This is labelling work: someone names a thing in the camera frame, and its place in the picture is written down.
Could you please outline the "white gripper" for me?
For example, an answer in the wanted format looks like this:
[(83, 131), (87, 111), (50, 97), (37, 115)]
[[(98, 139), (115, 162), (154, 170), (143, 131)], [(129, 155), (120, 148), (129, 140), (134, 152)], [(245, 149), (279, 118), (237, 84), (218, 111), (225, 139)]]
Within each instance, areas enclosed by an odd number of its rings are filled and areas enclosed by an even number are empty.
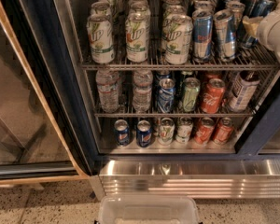
[(255, 18), (243, 16), (242, 23), (246, 32), (271, 50), (280, 63), (280, 0), (276, 0), (276, 3), (277, 10), (264, 19), (262, 16)]

